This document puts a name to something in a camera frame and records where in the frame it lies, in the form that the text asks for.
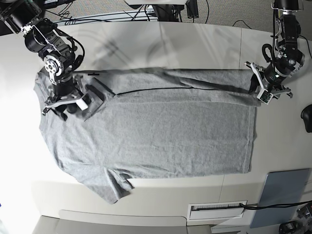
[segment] white table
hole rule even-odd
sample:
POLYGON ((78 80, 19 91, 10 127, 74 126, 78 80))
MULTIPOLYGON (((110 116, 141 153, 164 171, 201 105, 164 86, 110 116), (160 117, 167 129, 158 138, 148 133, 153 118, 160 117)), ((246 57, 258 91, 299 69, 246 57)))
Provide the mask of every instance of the white table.
MULTIPOLYGON (((261 47, 271 43, 267 32, 204 24, 116 22, 61 29, 86 49, 80 70, 246 69, 247 60, 266 66, 261 47)), ((299 48, 306 63, 287 81, 294 97, 283 96, 258 108, 250 173, 131 179, 135 186, 131 195, 109 205, 56 166, 39 132, 39 102, 33 91, 42 61, 25 48, 21 35, 0 37, 0 219, 11 234, 29 234, 40 215, 59 217, 59 210, 185 216, 190 203, 256 203, 268 172, 312 166, 312 135, 300 118, 312 103, 312 66, 304 40, 299 40, 299 48)), ((302 200, 312 199, 311 188, 309 183, 302 200)), ((251 218, 214 224, 219 224, 215 228, 249 225, 251 218)))

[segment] metal bracket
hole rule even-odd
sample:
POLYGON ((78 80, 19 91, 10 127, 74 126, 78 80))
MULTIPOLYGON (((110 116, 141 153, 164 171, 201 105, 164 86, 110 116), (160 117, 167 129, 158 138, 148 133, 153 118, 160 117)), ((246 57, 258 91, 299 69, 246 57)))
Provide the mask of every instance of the metal bracket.
POLYGON ((77 106, 84 111, 88 108, 88 104, 83 100, 83 98, 86 96, 84 94, 82 97, 76 97, 76 98, 69 98, 69 99, 63 99, 54 103, 47 103, 45 108, 52 109, 57 108, 61 105, 68 105, 68 104, 77 104, 77 106))
POLYGON ((47 45, 50 45, 50 46, 52 46, 53 47, 53 49, 55 50, 55 51, 57 51, 60 55, 62 55, 61 53, 60 53, 60 51, 55 47, 55 45, 53 45, 53 44, 51 44, 49 41, 48 41, 48 39, 44 36, 44 34, 42 34, 42 32, 34 25, 34 28, 36 28, 36 30, 40 33, 40 35, 44 38, 44 40, 45 40, 45 42, 47 43, 47 45))
POLYGON ((282 34, 283 32, 283 28, 282 28, 282 23, 280 19, 276 19, 275 20, 278 26, 278 32, 276 35, 274 35, 274 40, 275 40, 275 48, 277 49, 279 55, 283 54, 283 50, 278 46, 278 37, 282 34))
POLYGON ((290 98, 293 97, 291 89, 285 88, 284 86, 282 86, 282 89, 275 89, 269 92, 267 88, 265 87, 263 83, 263 79, 261 78, 261 75, 259 72, 259 68, 261 67, 257 66, 255 63, 246 62, 245 64, 248 65, 252 69, 253 73, 257 76, 257 79, 260 84, 260 90, 257 95, 257 98, 260 101, 268 105, 273 97, 276 99, 279 99, 281 94, 287 94, 290 98))

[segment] vent grille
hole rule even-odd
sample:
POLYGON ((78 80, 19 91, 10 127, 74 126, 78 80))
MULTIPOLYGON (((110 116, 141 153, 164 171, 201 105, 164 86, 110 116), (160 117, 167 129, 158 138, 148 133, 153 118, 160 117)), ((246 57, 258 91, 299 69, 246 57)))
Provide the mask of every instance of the vent grille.
POLYGON ((241 218, 244 208, 239 204, 247 204, 247 201, 190 204, 188 210, 188 221, 212 221, 221 219, 241 218))

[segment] floor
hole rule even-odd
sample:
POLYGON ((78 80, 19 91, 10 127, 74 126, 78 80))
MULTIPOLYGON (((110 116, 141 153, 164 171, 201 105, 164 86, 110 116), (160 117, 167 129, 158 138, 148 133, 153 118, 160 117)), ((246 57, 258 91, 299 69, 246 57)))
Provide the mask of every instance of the floor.
MULTIPOLYGON (((208 13, 206 0, 197 0, 199 18, 195 23, 205 23, 208 13)), ((244 20, 252 29, 272 32, 273 12, 270 0, 208 0, 210 13, 208 24, 232 26, 237 20, 244 20)), ((64 5, 52 9, 54 13, 59 13, 64 5)), ((312 39, 312 2, 304 1, 305 10, 298 12, 297 19, 302 27, 302 35, 312 39)), ((107 12, 132 10, 124 0, 76 0, 68 9, 67 17, 86 16, 107 12)), ((183 22, 192 22, 187 18, 187 11, 182 11, 183 22)), ((57 20, 58 17, 47 13, 47 17, 57 20)), ((242 22, 236 24, 237 27, 247 28, 242 22)))

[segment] black cable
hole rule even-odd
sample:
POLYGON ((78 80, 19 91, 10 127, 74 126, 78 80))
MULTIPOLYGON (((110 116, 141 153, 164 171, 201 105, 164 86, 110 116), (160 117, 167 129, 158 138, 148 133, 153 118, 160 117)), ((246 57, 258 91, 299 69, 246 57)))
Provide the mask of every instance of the black cable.
POLYGON ((171 14, 174 16, 174 18, 176 18, 176 13, 177 13, 177 10, 175 10, 175 6, 172 6, 171 14))
POLYGON ((183 22, 182 21, 182 16, 181 16, 181 11, 179 11, 179 18, 180 18, 180 21, 183 22))
POLYGON ((124 13, 126 13, 128 16, 130 16, 133 20, 136 20, 136 18, 134 18, 133 16, 131 16, 128 12, 123 11, 124 13))
POLYGON ((312 200, 297 202, 297 203, 288 203, 288 204, 275 204, 275 205, 271 205, 271 206, 246 206, 246 205, 240 203, 239 206, 244 208, 245 210, 254 211, 254 210, 263 210, 263 209, 267 209, 267 208, 289 208, 289 207, 304 205, 304 204, 311 203, 311 202, 312 202, 312 200))
POLYGON ((68 39, 69 41, 71 41, 71 40, 75 41, 82 49, 82 57, 76 58, 76 60, 74 61, 74 65, 72 67, 72 70, 70 71, 70 72, 73 72, 74 70, 78 69, 80 67, 80 65, 82 64, 82 62, 84 60, 84 56, 86 54, 85 49, 84 49, 83 45, 78 40, 71 37, 70 35, 68 35, 67 33, 63 32, 60 29, 57 29, 57 30, 60 31, 62 33, 62 36, 66 37, 66 39, 68 39))
POLYGON ((145 14, 146 14, 146 16, 147 16, 148 21, 151 21, 150 18, 149 18, 149 16, 148 16, 148 14, 147 14, 146 8, 147 8, 147 5, 145 5, 144 11, 145 11, 145 14))
POLYGON ((302 38, 304 38, 306 41, 307 41, 307 45, 308 45, 308 49, 309 49, 309 53, 310 53, 310 56, 311 56, 311 59, 312 59, 312 55, 311 55, 311 50, 310 50, 310 46, 309 46, 309 41, 308 39, 306 39, 304 36, 300 35, 302 38))
POLYGON ((232 25, 232 27, 234 27, 234 25, 235 25, 236 23, 238 23, 238 22, 243 22, 247 27, 249 27, 248 24, 246 24, 245 21, 243 21, 243 20, 238 20, 238 21, 236 21, 236 22, 232 25))
POLYGON ((206 2, 207 2, 207 6, 208 6, 208 14, 207 14, 207 19, 206 19, 206 22, 205 22, 205 23, 207 23, 207 22, 208 22, 209 13, 210 13, 210 8, 209 8, 209 3, 208 3, 208 0, 206 0, 206 2))
POLYGON ((272 43, 272 64, 275 72, 275 10, 273 10, 273 43, 272 43))
POLYGON ((195 16, 194 16, 194 14, 193 14, 192 10, 190 9, 190 7, 189 7, 187 4, 185 4, 185 5, 186 5, 186 7, 189 9, 189 11, 191 12, 191 14, 193 15, 193 23, 194 23, 195 16))
MULTIPOLYGON (((59 14, 56 14, 52 11, 49 11, 49 10, 45 10, 53 15, 56 15, 56 16, 60 16, 59 14)), ((72 18, 68 18, 68 17, 64 17, 64 16, 60 16, 60 17, 63 17, 65 19, 68 19, 69 21, 73 21, 73 22, 76 22, 76 21, 96 21, 96 22, 110 22, 109 20, 105 20, 105 19, 72 19, 72 18)))
POLYGON ((144 5, 141 5, 140 9, 137 11, 136 15, 134 16, 134 18, 133 18, 131 21, 136 20, 136 17, 137 17, 137 15, 140 13, 140 11, 141 11, 141 9, 142 9, 143 6, 144 6, 144 5))
POLYGON ((71 7, 73 2, 67 4, 58 14, 61 16, 59 20, 62 20, 62 16, 68 17, 70 15, 70 11, 68 9, 71 7))

